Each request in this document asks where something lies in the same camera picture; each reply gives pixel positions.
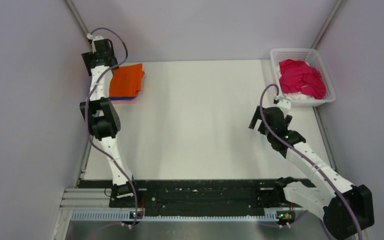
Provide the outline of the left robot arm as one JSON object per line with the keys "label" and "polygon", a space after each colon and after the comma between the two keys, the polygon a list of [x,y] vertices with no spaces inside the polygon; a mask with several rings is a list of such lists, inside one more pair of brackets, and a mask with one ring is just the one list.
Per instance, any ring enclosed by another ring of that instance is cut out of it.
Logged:
{"label": "left robot arm", "polygon": [[109,97],[113,71],[119,64],[110,39],[89,35],[88,41],[92,50],[81,56],[91,77],[91,84],[89,94],[79,104],[79,109],[87,125],[91,145],[108,162],[112,176],[112,198],[121,199],[127,206],[134,207],[140,202],[141,194],[135,190],[133,174],[121,157],[117,139],[121,121]]}

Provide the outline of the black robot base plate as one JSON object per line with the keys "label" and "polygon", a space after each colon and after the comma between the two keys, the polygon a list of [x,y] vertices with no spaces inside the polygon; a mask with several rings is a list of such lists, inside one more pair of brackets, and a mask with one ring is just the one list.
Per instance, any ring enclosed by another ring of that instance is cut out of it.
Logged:
{"label": "black robot base plate", "polygon": [[110,208],[143,217],[262,217],[270,208],[298,210],[278,196],[275,179],[134,180],[137,196],[110,194]]}

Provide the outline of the orange t-shirt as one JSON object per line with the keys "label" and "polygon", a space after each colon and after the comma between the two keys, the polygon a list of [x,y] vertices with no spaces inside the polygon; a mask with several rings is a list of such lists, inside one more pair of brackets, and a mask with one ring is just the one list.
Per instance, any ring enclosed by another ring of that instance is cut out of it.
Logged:
{"label": "orange t-shirt", "polygon": [[113,72],[109,97],[137,97],[142,90],[144,76],[142,63],[119,67]]}

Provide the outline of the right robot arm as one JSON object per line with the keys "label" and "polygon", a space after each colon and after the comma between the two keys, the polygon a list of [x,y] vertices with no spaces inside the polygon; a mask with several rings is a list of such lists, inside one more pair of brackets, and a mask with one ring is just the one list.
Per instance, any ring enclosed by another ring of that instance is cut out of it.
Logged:
{"label": "right robot arm", "polygon": [[324,229],[337,240],[357,235],[374,225],[373,196],[370,189],[343,178],[324,162],[297,131],[290,130],[292,116],[280,107],[257,106],[249,124],[266,136],[272,149],[296,166],[313,187],[294,177],[281,177],[274,185],[273,200],[279,206],[296,204],[321,220]]}

